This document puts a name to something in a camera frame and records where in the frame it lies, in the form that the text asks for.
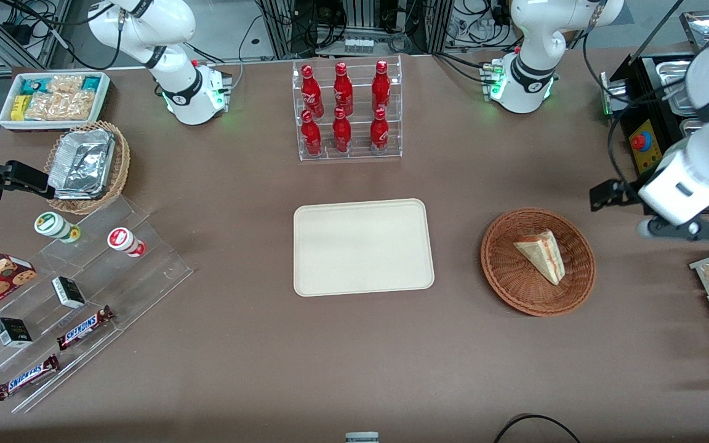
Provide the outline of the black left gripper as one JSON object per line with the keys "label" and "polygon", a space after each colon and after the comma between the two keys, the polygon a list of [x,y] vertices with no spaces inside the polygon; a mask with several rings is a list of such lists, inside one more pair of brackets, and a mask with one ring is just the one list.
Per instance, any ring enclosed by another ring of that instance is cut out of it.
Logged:
{"label": "black left gripper", "polygon": [[610,206],[630,206],[642,204],[642,199],[633,187],[633,182],[605,180],[589,190],[591,212]]}

